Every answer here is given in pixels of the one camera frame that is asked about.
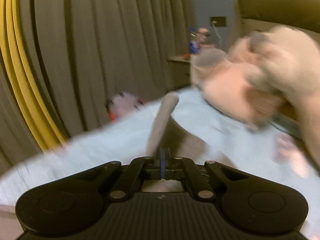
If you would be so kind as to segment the dark wooden nightstand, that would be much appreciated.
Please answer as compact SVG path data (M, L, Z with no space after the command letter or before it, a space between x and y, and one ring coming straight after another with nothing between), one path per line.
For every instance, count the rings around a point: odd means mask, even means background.
M170 89L187 87L190 82L190 55L175 55L168 58L170 70Z

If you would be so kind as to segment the plastic bottle blue cap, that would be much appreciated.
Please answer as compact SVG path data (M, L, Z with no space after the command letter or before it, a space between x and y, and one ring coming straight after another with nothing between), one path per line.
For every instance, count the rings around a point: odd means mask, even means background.
M199 44L197 40L197 30L194 28L189 29L189 53L198 54L199 53Z

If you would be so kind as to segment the pink plush toy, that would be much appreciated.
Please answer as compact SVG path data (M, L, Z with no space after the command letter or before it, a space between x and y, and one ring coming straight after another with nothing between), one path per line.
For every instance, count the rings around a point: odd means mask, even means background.
M211 106L259 129L289 103L310 157L319 164L319 44L285 25L240 38L228 53L191 57L190 79Z

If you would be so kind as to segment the grey curtain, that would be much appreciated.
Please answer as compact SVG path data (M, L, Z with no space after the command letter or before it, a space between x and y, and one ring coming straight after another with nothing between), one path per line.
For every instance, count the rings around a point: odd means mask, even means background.
M18 9L32 74L66 141L107 124L107 103L117 93L165 94L167 58L187 52L194 22L191 0L18 0ZM44 151L1 55L1 172Z

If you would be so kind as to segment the yellow curtain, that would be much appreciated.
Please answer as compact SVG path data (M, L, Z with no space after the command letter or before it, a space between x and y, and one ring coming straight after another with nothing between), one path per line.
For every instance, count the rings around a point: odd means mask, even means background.
M18 0L1 0L1 55L14 97L41 150L65 144L40 94L23 45Z

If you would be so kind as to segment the grey sweatpants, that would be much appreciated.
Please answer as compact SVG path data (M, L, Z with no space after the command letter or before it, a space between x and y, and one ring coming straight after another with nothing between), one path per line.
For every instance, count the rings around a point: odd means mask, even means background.
M152 123L146 153L161 160L161 151L168 151L171 157L185 157L201 164L209 145L196 135L184 129L172 116L179 96L177 93L168 93L161 101L157 115Z

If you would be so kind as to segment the olive padded headboard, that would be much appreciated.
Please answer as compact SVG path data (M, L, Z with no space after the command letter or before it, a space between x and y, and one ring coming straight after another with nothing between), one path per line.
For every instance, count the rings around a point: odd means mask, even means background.
M236 0L230 39L275 25L299 29L319 42L319 0Z

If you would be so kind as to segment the light blue patterned bedsheet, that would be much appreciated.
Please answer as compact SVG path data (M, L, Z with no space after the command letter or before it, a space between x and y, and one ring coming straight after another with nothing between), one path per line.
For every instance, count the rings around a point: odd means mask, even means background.
M198 164L216 160L299 191L308 201L309 214L303 233L319 235L319 172L310 161L303 162L307 175L300 177L287 159L278 155L279 140L297 134L295 127L276 119L253 132L246 125L210 107L192 88L180 90L173 118L188 132L205 142L191 158ZM39 153L1 176L1 204L13 206L36 186L117 160L128 164L146 155L147 139L160 101L118 122L71 139L65 146Z

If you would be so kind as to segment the black wall socket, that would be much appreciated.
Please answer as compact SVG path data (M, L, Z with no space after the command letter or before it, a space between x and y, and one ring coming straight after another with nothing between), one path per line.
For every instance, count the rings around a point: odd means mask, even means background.
M210 17L210 25L212 27L226 27L226 16L212 16Z

